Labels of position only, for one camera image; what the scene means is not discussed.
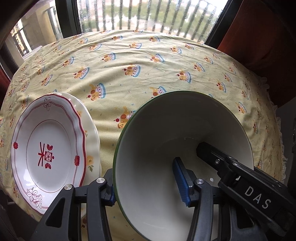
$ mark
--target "plate center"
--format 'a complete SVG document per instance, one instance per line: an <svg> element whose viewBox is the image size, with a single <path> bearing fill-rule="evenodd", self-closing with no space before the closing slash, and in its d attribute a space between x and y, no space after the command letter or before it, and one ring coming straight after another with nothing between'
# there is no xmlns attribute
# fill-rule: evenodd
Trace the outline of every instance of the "plate center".
<svg viewBox="0 0 296 241"><path fill-rule="evenodd" d="M29 138L27 166L34 183L52 193L66 183L71 168L71 144L64 127L55 120L39 123Z"/></svg>

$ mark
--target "patterned fabric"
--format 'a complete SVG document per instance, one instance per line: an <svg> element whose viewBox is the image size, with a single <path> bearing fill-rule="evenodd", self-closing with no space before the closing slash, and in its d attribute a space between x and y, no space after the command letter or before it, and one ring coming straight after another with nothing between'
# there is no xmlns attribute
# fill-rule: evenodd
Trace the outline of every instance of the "patterned fabric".
<svg viewBox="0 0 296 241"><path fill-rule="evenodd" d="M17 120L36 98L63 91L89 110L101 140L102 174L112 168L115 146L129 118L145 102L174 90L207 94L230 109L245 129L254 165L280 180L280 131L258 76L233 58L203 44L148 31L104 31L69 37L42 47L14 75L0 112L0 182L36 220L41 215L18 193L10 147ZM92 157L89 157L92 171ZM107 207L113 240L143 240L116 204ZM87 238L86 218L81 222Z"/></svg>

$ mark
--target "stacked plates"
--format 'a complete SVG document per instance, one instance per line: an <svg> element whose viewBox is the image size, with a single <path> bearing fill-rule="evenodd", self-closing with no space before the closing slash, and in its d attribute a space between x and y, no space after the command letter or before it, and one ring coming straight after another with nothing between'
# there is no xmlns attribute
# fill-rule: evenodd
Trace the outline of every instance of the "stacked plates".
<svg viewBox="0 0 296 241"><path fill-rule="evenodd" d="M66 184L88 185L101 176L99 153L98 132L83 103L63 92L44 95L16 124L11 144L15 182L29 205L44 214Z"/></svg>

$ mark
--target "red leaf design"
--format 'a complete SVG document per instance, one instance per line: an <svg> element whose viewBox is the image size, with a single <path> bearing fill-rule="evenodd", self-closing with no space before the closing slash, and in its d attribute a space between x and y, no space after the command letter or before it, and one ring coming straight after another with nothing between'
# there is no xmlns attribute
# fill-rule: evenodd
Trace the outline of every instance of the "red leaf design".
<svg viewBox="0 0 296 241"><path fill-rule="evenodd" d="M80 161L80 157L79 156L75 156L75 159L74 159L75 166L79 166L79 161Z"/></svg>
<svg viewBox="0 0 296 241"><path fill-rule="evenodd" d="M18 148L18 144L16 142L13 143L13 148L17 149Z"/></svg>

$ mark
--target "balcony railing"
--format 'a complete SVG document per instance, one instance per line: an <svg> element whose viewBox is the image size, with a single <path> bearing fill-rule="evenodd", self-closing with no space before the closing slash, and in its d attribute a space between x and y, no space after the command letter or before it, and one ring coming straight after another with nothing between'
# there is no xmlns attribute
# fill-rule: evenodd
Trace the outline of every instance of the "balcony railing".
<svg viewBox="0 0 296 241"><path fill-rule="evenodd" d="M138 29L205 41L227 0L77 0L82 32Z"/></svg>

